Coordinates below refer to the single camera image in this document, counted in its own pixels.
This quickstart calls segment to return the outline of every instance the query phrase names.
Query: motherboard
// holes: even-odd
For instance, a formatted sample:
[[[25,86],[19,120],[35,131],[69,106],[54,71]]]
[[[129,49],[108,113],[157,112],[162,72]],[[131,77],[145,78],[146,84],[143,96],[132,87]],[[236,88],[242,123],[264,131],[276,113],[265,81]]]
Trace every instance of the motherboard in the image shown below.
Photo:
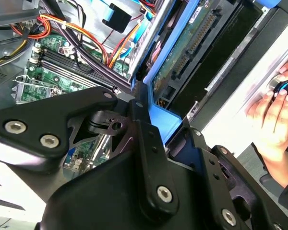
[[[86,46],[92,56],[101,61],[102,55],[94,47]],[[113,70],[124,76],[128,64],[117,61]],[[35,42],[32,55],[24,74],[15,78],[17,85],[12,96],[17,104],[34,102],[49,97],[103,86],[113,90],[113,85],[99,73],[90,70],[87,63],[77,57],[77,53],[64,37],[59,34]],[[99,135],[97,139],[81,143],[71,149],[64,168],[80,175],[109,158],[108,137]]]

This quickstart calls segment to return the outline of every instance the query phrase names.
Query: ram slot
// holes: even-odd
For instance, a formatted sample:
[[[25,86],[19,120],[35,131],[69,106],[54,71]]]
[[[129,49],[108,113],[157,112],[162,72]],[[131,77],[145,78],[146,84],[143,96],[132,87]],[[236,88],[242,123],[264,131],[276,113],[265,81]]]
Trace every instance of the ram slot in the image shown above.
[[[59,67],[57,65],[54,65],[54,64],[52,64],[52,63],[50,63],[48,61],[43,60],[43,61],[40,62],[40,64],[41,64],[41,67],[43,67],[45,69],[48,69],[51,72],[54,72],[54,73],[56,73],[58,75],[67,77],[67,78],[69,78],[69,79],[71,79],[71,80],[73,80],[73,81],[75,81],[75,82],[77,82],[79,84],[85,85],[87,87],[91,88],[91,87],[95,87],[95,86],[100,86],[100,84],[98,84],[98,83],[95,83],[95,82],[93,82],[91,80],[83,78],[82,76],[79,76],[79,75],[77,75],[75,73],[72,73],[72,72],[70,72],[70,71],[68,71],[68,70],[66,70],[64,68],[61,68],[61,67]]]
[[[53,51],[47,50],[47,52],[43,53],[40,58],[40,62],[42,61],[47,61],[48,63],[65,69],[67,72],[73,73],[77,76],[81,76],[85,79],[89,79],[97,85],[101,85],[109,89],[113,88],[113,84],[108,80],[104,79],[99,73],[85,73],[85,71],[89,72],[91,69],[85,65],[80,64],[81,68],[83,69],[81,70],[74,61],[70,60],[69,58],[63,57],[62,55],[56,54]]]

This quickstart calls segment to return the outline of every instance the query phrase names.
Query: blue plastic bracket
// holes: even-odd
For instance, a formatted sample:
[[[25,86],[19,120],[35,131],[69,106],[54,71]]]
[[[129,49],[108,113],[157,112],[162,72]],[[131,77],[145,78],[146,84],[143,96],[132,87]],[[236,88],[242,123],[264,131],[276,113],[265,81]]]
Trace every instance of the blue plastic bracket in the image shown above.
[[[279,4],[281,0],[256,0],[256,1],[267,8],[273,8],[277,6],[277,4]]]
[[[180,126],[182,120],[178,115],[155,104],[152,82],[154,77],[160,70],[162,64],[168,57],[170,51],[175,45],[183,29],[190,20],[196,6],[198,5],[198,2],[199,0],[189,1],[181,17],[179,18],[175,28],[173,29],[171,35],[169,36],[167,42],[165,43],[162,51],[160,52],[157,60],[155,61],[152,68],[148,72],[147,76],[143,80],[143,82],[148,86],[148,103],[149,103],[148,110],[150,119],[152,125],[158,127],[163,143],[166,143],[168,139],[173,135],[176,129]]]

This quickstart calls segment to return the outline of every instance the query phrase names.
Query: metal plate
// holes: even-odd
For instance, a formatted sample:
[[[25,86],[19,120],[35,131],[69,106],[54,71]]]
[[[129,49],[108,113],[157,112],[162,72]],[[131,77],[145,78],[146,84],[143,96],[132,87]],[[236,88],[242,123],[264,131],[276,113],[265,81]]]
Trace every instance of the metal plate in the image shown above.
[[[27,0],[0,0],[0,25],[36,18],[39,14],[39,10],[35,9],[37,3],[37,0],[32,3]]]

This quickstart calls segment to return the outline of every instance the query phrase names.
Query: screw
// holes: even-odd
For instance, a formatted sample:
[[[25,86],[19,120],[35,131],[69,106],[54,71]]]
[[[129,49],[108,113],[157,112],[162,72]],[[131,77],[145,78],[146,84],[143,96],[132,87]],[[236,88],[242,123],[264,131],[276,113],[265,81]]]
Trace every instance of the screw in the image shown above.
[[[143,108],[143,105],[142,105],[141,103],[139,103],[139,102],[137,102],[136,105],[137,105],[138,107]]]
[[[112,98],[112,95],[110,93],[107,93],[107,92],[104,93],[104,96],[107,97],[107,98]]]
[[[171,191],[164,186],[159,186],[157,188],[157,194],[158,194],[158,197],[165,203],[169,203],[172,201]]]
[[[229,210],[223,209],[222,216],[229,225],[235,226],[237,224],[235,216]]]
[[[4,128],[9,133],[20,134],[25,132],[27,126],[21,121],[9,121],[5,124]]]
[[[40,139],[40,143],[42,144],[42,146],[52,149],[57,147],[60,141],[56,136],[47,134],[42,136],[42,138]]]
[[[221,152],[227,155],[227,150],[225,148],[220,148]]]
[[[202,135],[200,131],[195,130],[195,134],[198,135],[199,137]]]
[[[282,230],[282,228],[276,223],[274,223],[273,226],[276,230]]]

